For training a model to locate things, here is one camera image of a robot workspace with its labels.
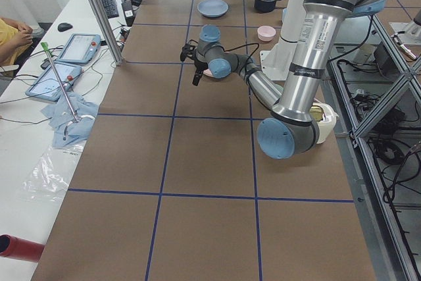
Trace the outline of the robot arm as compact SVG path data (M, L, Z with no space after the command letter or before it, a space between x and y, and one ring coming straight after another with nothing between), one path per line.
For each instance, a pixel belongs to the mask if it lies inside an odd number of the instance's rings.
M342 22L350 16L368 16L383 9L385 0L303 0L305 17L282 90L257 67L251 57L228 53L220 44L220 30L203 26L196 45L187 43L180 60L196 67L193 85L208 69L214 78L241 76L271 116L258 126L262 151L273 159L288 159L314 147L320 135L310 108L326 69Z

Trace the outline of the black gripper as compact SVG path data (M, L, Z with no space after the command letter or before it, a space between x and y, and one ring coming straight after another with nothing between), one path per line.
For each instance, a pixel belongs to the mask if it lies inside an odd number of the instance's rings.
M192 84L198 86L203 76L203 71L207 69L207 63L199 60L197 56L197 45L199 43L195 40L189 40L184 44L180 53L180 60L184 62L186 59L191 59L196 67L195 74L193 76Z

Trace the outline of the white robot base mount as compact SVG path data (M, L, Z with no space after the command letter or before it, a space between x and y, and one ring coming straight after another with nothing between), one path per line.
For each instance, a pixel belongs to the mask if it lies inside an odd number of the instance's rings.
M260 66L271 80L285 81L289 72L290 57L290 53L261 51Z

